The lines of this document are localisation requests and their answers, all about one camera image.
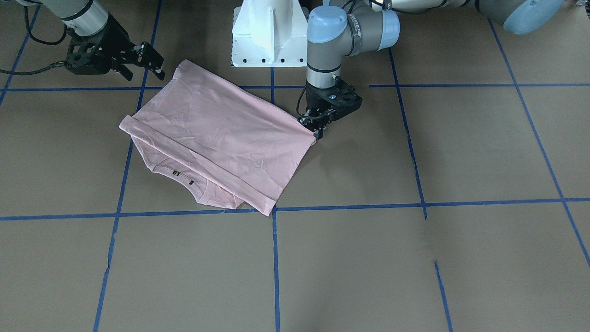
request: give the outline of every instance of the white bracket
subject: white bracket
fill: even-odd
[[[309,12],[298,0],[244,0],[234,9],[235,67],[304,67]]]

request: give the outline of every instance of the robotic arm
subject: robotic arm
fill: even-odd
[[[563,0],[324,0],[309,15],[304,88],[307,108],[299,114],[299,122],[320,139],[329,123],[360,108],[362,98],[340,78],[342,59],[393,46],[400,31],[396,12],[421,14],[444,6],[466,6],[502,24],[505,30],[527,34],[551,19],[562,3]]]
[[[133,44],[127,31],[97,0],[17,0],[24,6],[43,4],[67,26],[71,36],[65,67],[76,75],[106,74],[111,69],[131,80],[125,64],[147,68],[164,79],[162,56],[148,43]]]

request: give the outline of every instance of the light blue joint cap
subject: light blue joint cap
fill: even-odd
[[[399,18],[394,11],[386,10],[383,13],[383,32],[381,33],[381,43],[379,50],[393,46],[399,38]]]
[[[344,9],[337,6],[315,7],[309,13],[307,40],[312,43],[327,43],[340,36],[348,21]]]
[[[508,16],[504,29],[517,35],[533,32],[547,23],[562,4],[563,0],[527,0]]]

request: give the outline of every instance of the gray floor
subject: gray floor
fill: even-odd
[[[230,67],[240,1],[103,3],[166,82],[188,58],[294,112],[303,68]],[[1,75],[0,330],[590,331],[590,21],[573,3],[524,37],[464,8],[401,15],[391,50],[345,60],[363,106],[272,218],[198,206],[130,149],[119,122],[166,82]],[[0,68],[63,58],[25,36],[0,2]]]

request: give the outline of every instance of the pink fabric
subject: pink fabric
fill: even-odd
[[[269,216],[313,134],[280,108],[184,60],[170,83],[119,127],[146,166],[197,203]]]

